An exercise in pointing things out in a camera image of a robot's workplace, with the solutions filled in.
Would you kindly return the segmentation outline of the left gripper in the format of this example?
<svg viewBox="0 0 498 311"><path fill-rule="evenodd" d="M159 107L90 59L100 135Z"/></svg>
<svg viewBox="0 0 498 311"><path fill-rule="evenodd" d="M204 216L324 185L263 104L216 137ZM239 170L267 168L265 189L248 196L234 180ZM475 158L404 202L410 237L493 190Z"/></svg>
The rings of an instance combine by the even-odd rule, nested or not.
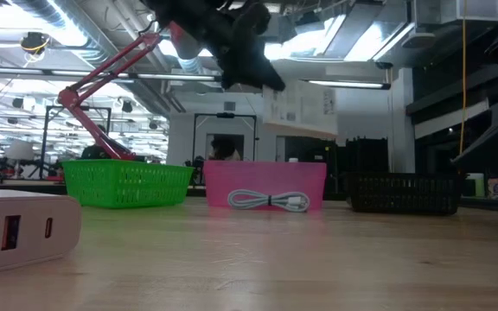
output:
<svg viewBox="0 0 498 311"><path fill-rule="evenodd" d="M240 84L283 91L285 83L265 57L259 37L267 30L270 11L260 0L143 0L163 26L176 25L220 59L221 86Z"/></svg>

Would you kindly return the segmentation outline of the white printed box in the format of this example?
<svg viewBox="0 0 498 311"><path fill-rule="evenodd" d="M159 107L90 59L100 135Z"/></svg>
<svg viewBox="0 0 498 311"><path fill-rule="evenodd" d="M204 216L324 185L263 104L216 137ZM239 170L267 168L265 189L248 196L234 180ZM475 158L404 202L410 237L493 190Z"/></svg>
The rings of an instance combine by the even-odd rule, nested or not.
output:
<svg viewBox="0 0 498 311"><path fill-rule="evenodd" d="M335 91L309 82L290 81L285 89L263 87L263 124L315 138L336 139Z"/></svg>

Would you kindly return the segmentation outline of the pink plastic bin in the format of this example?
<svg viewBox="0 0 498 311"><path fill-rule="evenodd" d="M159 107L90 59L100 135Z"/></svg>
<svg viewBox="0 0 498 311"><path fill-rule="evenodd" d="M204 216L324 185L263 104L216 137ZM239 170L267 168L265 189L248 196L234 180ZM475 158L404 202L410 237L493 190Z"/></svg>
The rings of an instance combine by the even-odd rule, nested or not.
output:
<svg viewBox="0 0 498 311"><path fill-rule="evenodd" d="M230 207L228 195L250 190L264 195L263 208L272 210L268 198L294 192L308 197L308 210L322 209L326 180L323 162L234 162L207 161L203 168L207 203L211 207Z"/></svg>

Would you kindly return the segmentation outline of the long ceiling light bar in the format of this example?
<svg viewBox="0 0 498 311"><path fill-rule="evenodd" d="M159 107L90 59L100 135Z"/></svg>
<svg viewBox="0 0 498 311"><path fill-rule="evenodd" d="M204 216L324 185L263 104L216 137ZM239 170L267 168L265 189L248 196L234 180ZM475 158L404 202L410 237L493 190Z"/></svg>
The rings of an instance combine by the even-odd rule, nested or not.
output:
<svg viewBox="0 0 498 311"><path fill-rule="evenodd" d="M0 67L0 76L55 76L65 78L84 78L89 72L76 70L55 70L55 69L40 69L26 67ZM175 74L175 73L118 73L116 79L134 80L134 79L150 79L150 80L167 80L167 81L182 81L182 82L221 82L221 76L213 75L190 75L190 74ZM375 89L387 90L391 87L388 83L360 82L360 81L333 81L333 80L317 80L307 79L306 82L318 84L321 86L331 86L338 88L356 88L356 89Z"/></svg>

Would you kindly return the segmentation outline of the black storage shelves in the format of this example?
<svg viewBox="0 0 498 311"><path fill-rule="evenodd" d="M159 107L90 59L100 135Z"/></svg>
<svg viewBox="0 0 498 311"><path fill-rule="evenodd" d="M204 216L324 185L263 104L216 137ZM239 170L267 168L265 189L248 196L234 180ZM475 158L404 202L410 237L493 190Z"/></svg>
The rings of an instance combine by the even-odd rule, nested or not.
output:
<svg viewBox="0 0 498 311"><path fill-rule="evenodd" d="M284 155L287 160L325 162L329 174L344 172L388 172L389 155L386 138L357 137L344 145L313 137L285 136Z"/></svg>

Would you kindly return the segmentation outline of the green plastic basket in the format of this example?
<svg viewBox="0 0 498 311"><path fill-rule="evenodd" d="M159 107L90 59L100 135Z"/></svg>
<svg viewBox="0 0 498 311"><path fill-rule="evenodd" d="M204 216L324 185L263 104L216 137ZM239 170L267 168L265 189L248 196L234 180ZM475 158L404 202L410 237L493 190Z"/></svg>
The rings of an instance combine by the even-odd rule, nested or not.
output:
<svg viewBox="0 0 498 311"><path fill-rule="evenodd" d="M191 167L123 160L63 162L67 194L83 206L173 206L186 198Z"/></svg>

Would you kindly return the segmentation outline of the red desk lamp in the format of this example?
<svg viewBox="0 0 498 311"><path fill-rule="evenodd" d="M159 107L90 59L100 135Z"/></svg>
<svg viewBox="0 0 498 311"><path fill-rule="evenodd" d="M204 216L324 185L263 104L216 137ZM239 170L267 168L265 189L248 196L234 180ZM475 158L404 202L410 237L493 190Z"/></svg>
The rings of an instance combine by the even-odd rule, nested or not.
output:
<svg viewBox="0 0 498 311"><path fill-rule="evenodd" d="M98 125L85 114L81 104L103 86L118 79L122 73L125 73L127 69L145 57L149 52L152 52L160 41L161 36L159 33L149 32L148 29L140 31L137 39L133 43L129 44L118 54L91 71L80 81L59 92L58 103L66 108L81 123L81 125L91 134L96 144L102 147L112 159L129 161L134 160L136 155L126 147L112 140L104 131L102 131ZM112 69L112 67L114 67L124 56L140 45L144 45L144 48L142 48L139 53L126 61L123 65L117 65Z"/></svg>

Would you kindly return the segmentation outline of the black plastic basket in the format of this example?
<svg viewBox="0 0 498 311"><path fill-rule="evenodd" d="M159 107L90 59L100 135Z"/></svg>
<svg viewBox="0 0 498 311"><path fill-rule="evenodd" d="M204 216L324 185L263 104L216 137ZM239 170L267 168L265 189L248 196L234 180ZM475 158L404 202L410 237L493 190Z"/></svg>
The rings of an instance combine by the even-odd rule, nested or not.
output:
<svg viewBox="0 0 498 311"><path fill-rule="evenodd" d="M358 213L450 216L457 212L464 175L351 172L347 196Z"/></svg>

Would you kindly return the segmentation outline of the white lamp shade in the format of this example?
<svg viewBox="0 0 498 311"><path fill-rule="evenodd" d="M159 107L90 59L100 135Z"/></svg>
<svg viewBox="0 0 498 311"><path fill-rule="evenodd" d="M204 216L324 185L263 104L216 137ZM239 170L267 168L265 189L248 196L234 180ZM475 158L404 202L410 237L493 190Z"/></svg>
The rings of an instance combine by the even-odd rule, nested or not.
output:
<svg viewBox="0 0 498 311"><path fill-rule="evenodd" d="M34 144L23 140L13 140L4 154L9 159L32 161L35 158Z"/></svg>

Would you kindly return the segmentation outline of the green and white cup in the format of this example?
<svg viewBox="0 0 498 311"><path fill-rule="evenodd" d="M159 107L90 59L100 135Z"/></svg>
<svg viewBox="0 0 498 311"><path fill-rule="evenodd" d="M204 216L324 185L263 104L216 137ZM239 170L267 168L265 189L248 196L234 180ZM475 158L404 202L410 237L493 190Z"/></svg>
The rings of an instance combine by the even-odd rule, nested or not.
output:
<svg viewBox="0 0 498 311"><path fill-rule="evenodd" d="M467 175L464 182L463 196L480 198L485 196L484 174L471 173Z"/></svg>

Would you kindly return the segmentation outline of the large white USB charger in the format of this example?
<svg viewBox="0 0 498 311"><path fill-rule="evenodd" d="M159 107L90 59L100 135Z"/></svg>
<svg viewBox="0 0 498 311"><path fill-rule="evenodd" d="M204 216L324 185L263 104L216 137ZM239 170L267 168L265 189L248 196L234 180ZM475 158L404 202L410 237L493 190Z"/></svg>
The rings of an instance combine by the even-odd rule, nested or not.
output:
<svg viewBox="0 0 498 311"><path fill-rule="evenodd" d="M81 205L74 198L0 190L0 271L65 256L80 230Z"/></svg>

